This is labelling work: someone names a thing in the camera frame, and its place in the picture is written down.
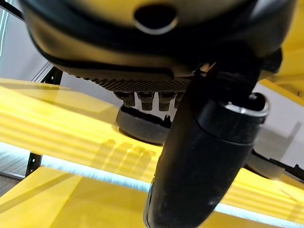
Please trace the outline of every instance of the yellow surface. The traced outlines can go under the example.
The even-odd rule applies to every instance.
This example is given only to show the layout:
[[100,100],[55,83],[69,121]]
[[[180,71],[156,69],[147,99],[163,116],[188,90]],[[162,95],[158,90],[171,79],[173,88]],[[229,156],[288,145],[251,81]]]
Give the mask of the yellow surface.
[[304,105],[304,0],[298,1],[291,30],[283,44],[283,59],[280,73],[269,79],[278,86],[270,88],[279,93],[288,91],[292,94],[287,96],[289,99]]
[[280,177],[280,181],[304,190],[304,183],[297,181],[296,179],[294,179],[293,177],[291,177],[289,175],[283,174]]
[[[1,228],[144,228],[147,194],[40,167],[0,198]],[[213,212],[202,228],[273,226]]]
[[[116,107],[68,88],[0,81],[0,141],[151,182],[162,148],[119,133],[116,113]],[[303,190],[247,170],[222,202],[304,223]]]

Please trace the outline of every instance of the black cylindrical handle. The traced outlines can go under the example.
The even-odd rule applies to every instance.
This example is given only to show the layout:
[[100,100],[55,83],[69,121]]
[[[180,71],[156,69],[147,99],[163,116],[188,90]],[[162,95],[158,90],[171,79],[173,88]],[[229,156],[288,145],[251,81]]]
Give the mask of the black cylindrical handle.
[[[149,228],[198,227],[243,166],[267,115],[260,95],[238,109],[210,99],[195,102],[196,89],[191,85],[185,94],[158,161],[144,215]],[[246,129],[243,137],[236,129]]]

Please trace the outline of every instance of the metal bracket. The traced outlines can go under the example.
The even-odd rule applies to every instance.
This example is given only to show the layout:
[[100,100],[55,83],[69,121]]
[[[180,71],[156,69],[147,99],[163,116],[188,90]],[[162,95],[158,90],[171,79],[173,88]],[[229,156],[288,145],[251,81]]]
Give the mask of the metal bracket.
[[[62,78],[62,70],[59,70],[56,67],[52,67],[50,72],[46,75],[46,77],[42,80],[42,83],[48,83],[53,85],[60,85]],[[28,166],[26,170],[25,177],[29,176],[33,171],[39,168],[41,165],[42,156],[34,153],[29,154]]]
[[24,22],[22,12],[13,5],[6,2],[5,0],[0,0],[0,8],[6,10],[8,13]]

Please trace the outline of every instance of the round hole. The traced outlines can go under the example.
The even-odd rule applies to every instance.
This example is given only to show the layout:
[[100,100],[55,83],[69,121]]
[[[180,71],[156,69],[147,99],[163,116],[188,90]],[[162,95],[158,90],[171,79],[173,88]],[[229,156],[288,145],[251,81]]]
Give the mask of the round hole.
[[161,35],[177,24],[176,10],[167,5],[149,5],[139,8],[135,14],[135,26],[142,32]]
[[244,108],[253,110],[253,111],[262,111],[265,109],[266,104],[265,97],[260,93],[253,93],[249,96],[249,99],[244,106]]

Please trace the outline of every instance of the black robotic component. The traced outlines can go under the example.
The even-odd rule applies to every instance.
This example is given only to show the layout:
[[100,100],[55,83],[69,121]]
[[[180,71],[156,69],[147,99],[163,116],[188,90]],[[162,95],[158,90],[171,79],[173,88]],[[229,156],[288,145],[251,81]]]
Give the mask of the black robotic component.
[[134,6],[130,20],[111,17],[119,14],[111,12],[115,6],[103,10],[102,1],[86,1],[88,10],[84,2],[20,1],[36,47],[59,69],[113,91],[127,106],[134,93],[145,109],[156,92],[161,110],[175,96],[181,101],[144,222],[199,226],[244,165],[269,112],[265,97],[252,90],[264,72],[279,69],[296,0],[214,7],[209,0],[166,1]]

